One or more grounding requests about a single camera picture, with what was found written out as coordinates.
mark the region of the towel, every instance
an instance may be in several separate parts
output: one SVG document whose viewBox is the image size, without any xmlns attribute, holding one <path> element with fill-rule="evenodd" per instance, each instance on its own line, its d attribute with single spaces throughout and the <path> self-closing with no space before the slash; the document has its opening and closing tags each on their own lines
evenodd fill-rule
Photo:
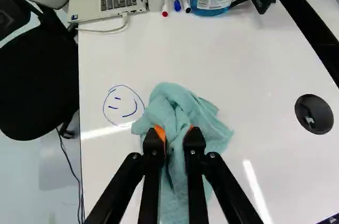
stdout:
<svg viewBox="0 0 339 224">
<path fill-rule="evenodd" d="M 149 97 L 142 117 L 132 124 L 131 132 L 140 135 L 141 142 L 149 128 L 159 125 L 165 130 L 170 149 L 168 172 L 162 171 L 160 194 L 160 220 L 162 224 L 188 224 L 189 203 L 183 138 L 191 125 L 199 127 L 206 141 L 206 152 L 225 150 L 233 132 L 217 118 L 218 108 L 197 97 L 188 89 L 173 83 L 158 84 Z M 212 188 L 204 179 L 204 190 L 208 200 Z"/>
</svg>

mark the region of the floor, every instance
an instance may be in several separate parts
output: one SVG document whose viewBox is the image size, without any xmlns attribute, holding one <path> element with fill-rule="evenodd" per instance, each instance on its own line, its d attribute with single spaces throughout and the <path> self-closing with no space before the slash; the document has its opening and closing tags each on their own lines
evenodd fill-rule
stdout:
<svg viewBox="0 0 339 224">
<path fill-rule="evenodd" d="M 66 13 L 57 12 L 66 23 Z M 0 47 L 36 25 L 31 22 L 0 42 Z M 78 130 L 78 115 L 71 127 Z M 64 140 L 76 175 L 81 177 L 79 137 Z M 0 216 L 8 224 L 78 223 L 78 186 L 60 149 L 56 131 L 19 142 L 0 132 Z"/>
</svg>

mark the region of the chair backrest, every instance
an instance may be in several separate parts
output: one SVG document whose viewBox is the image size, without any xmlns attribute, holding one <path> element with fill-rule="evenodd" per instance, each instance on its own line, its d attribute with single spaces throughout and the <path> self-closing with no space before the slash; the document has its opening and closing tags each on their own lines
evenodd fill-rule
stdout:
<svg viewBox="0 0 339 224">
<path fill-rule="evenodd" d="M 26 0 L 0 0 L 0 41 L 26 25 L 31 11 L 32 5 Z"/>
</svg>

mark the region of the white cable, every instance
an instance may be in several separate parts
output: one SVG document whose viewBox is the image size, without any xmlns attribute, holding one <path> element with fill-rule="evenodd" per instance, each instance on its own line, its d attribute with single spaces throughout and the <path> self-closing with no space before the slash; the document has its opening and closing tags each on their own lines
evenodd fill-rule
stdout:
<svg viewBox="0 0 339 224">
<path fill-rule="evenodd" d="M 128 18 L 127 12 L 122 13 L 122 19 L 123 19 L 123 25 L 118 27 L 118 28 L 115 28 L 115 29 L 110 29 L 110 30 L 92 30 L 92 29 L 82 29 L 82 28 L 76 28 L 76 29 L 78 31 L 83 31 L 83 32 L 98 32 L 98 33 L 116 32 L 116 31 L 122 30 L 125 27 L 127 27 L 128 23 L 129 23 L 129 18 Z"/>
</svg>

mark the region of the smiley face drawing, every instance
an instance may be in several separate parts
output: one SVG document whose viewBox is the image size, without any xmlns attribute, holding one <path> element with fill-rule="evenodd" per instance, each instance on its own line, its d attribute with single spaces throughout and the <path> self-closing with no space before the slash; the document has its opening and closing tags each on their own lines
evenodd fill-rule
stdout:
<svg viewBox="0 0 339 224">
<path fill-rule="evenodd" d="M 104 116 L 116 126 L 138 120 L 145 105 L 139 95 L 126 85 L 111 88 L 102 106 Z"/>
</svg>

